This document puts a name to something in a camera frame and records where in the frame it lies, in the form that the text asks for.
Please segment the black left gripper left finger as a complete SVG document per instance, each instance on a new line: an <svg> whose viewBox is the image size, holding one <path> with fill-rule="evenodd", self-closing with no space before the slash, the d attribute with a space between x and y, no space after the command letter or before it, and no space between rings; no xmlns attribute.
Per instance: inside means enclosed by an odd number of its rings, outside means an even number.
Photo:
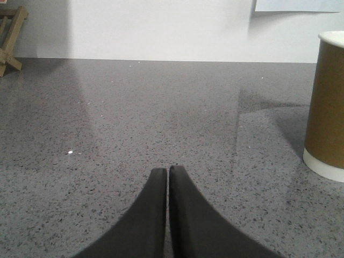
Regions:
<svg viewBox="0 0 344 258"><path fill-rule="evenodd" d="M152 169L119 221L75 257L163 257L166 230L166 170Z"/></svg>

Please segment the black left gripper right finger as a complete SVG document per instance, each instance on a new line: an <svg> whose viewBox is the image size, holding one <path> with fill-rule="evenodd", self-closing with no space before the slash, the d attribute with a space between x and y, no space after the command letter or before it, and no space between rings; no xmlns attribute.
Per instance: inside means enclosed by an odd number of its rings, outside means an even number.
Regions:
<svg viewBox="0 0 344 258"><path fill-rule="evenodd" d="M182 166L170 167L169 218L175 257L279 256L224 219Z"/></svg>

